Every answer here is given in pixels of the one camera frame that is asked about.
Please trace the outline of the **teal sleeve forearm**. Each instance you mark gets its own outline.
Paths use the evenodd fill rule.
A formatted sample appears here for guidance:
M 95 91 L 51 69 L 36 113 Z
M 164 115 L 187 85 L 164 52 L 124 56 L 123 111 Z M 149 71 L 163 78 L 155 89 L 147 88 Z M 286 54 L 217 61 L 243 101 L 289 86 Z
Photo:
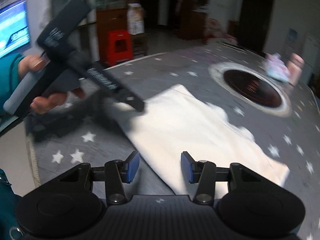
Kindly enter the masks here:
M 14 53 L 1 58 L 0 61 L 0 89 L 1 89 L 1 116 L 5 114 L 4 103 L 10 98 L 21 79 L 18 73 L 18 64 L 24 59 L 20 53 Z

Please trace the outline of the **person's left hand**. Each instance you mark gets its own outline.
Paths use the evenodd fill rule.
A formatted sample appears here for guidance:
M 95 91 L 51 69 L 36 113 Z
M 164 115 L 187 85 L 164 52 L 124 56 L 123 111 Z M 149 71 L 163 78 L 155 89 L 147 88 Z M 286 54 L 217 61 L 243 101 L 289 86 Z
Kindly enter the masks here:
M 11 71 L 11 86 L 17 87 L 29 71 L 41 70 L 46 65 L 44 59 L 37 55 L 28 55 L 16 60 L 16 67 Z M 53 93 L 48 97 L 35 97 L 30 108 L 36 113 L 46 113 L 56 106 L 62 106 L 67 100 L 67 93 Z

